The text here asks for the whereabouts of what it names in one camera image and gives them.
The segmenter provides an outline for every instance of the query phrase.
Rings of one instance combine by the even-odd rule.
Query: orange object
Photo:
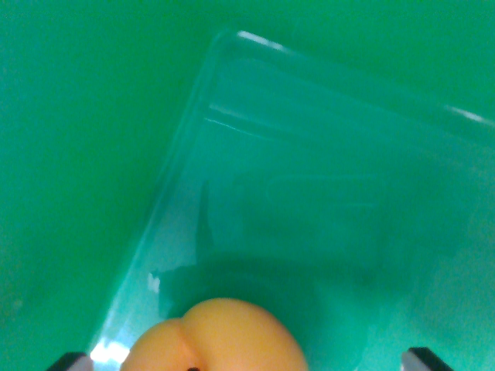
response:
[[[204,301],[149,329],[121,371],[307,371],[302,350],[270,313],[231,299]]]

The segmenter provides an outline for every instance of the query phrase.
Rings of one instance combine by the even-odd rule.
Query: green surface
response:
[[[0,364],[43,369],[88,347],[218,32],[247,29],[493,122],[493,12],[491,2],[3,2]],[[493,147],[493,128],[471,124],[448,129]],[[459,347],[486,356],[495,201],[480,194],[483,207],[462,225],[473,252],[457,258],[466,269],[445,274],[445,300],[428,305],[474,328]],[[473,306],[447,310],[457,300]]]

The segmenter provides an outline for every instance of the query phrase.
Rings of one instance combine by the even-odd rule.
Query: orange peach-shaped toy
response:
[[[270,313],[232,299],[204,301],[149,329],[121,371],[307,371],[302,350]]]

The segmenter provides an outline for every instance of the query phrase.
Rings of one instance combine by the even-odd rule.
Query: black object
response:
[[[426,347],[410,348],[402,356],[402,361],[405,371],[453,371],[449,365]]]
[[[77,361],[82,358],[87,357],[86,353],[83,352],[69,352],[65,353],[63,356],[59,358],[53,365],[51,365],[46,371],[68,371],[72,366],[76,364]],[[92,371],[92,366],[84,366],[82,365],[79,368],[82,370]]]

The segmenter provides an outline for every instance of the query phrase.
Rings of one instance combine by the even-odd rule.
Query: transparent plastic tray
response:
[[[145,330],[214,297],[271,311],[312,371],[398,369],[413,345],[483,369],[466,357],[469,326],[493,298],[460,301],[472,292],[459,280],[490,284],[493,267],[474,265],[466,240],[484,238],[493,216],[495,164],[483,139],[453,129],[488,124],[249,32],[223,34],[94,342],[96,370],[118,369]]]

